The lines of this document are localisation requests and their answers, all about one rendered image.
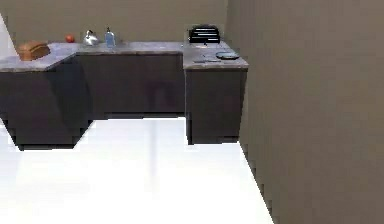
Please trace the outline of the black toaster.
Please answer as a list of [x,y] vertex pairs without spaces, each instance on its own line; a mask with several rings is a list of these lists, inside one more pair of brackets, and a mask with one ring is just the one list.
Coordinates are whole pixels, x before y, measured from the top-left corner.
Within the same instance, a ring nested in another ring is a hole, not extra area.
[[215,25],[195,25],[188,31],[188,41],[199,44],[219,43],[221,41],[220,31]]

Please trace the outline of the blue soap bottle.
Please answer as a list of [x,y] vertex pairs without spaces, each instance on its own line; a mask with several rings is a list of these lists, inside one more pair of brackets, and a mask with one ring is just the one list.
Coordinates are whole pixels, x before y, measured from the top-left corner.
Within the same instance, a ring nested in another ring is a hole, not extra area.
[[115,43],[115,35],[114,33],[110,30],[110,28],[106,29],[105,33],[105,43],[108,47],[114,47],[116,45]]

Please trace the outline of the dark round plate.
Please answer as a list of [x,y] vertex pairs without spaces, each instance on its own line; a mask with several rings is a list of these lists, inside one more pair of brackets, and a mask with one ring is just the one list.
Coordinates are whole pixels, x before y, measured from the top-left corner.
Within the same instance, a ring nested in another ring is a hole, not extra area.
[[240,58],[236,52],[217,52],[215,56],[220,60],[237,60]]

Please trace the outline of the dark kitchen counter cabinet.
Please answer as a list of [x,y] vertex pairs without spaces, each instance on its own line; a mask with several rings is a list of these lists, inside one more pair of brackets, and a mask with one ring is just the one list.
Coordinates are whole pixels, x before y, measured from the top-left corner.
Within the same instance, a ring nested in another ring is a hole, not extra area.
[[96,120],[186,120],[189,144],[239,138],[248,64],[219,44],[52,43],[34,61],[0,60],[0,120],[20,150],[73,148]]

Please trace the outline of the silver kettle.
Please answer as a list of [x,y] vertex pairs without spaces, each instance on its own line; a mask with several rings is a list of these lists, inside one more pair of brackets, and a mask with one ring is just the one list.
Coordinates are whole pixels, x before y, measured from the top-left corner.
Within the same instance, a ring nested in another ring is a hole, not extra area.
[[87,46],[95,46],[99,43],[99,40],[92,30],[87,30],[83,43]]

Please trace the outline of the brown bread loaf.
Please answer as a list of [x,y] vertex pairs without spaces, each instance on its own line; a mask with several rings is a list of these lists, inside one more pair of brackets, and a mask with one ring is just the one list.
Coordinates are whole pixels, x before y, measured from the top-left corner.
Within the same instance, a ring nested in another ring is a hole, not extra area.
[[17,53],[21,61],[33,61],[49,55],[51,51],[46,42],[29,41],[21,44]]

